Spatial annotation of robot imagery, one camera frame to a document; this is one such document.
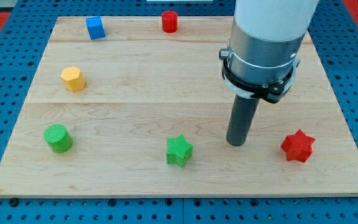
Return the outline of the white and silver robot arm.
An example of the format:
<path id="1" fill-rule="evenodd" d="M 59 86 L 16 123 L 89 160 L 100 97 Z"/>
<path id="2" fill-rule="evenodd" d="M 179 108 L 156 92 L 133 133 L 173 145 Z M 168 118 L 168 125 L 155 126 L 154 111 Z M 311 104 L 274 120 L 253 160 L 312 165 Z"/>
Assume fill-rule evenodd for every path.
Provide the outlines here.
<path id="1" fill-rule="evenodd" d="M 297 53 L 319 0 L 237 0 L 231 36 L 219 51 L 225 85 L 237 96 L 276 103 L 293 85 Z"/>

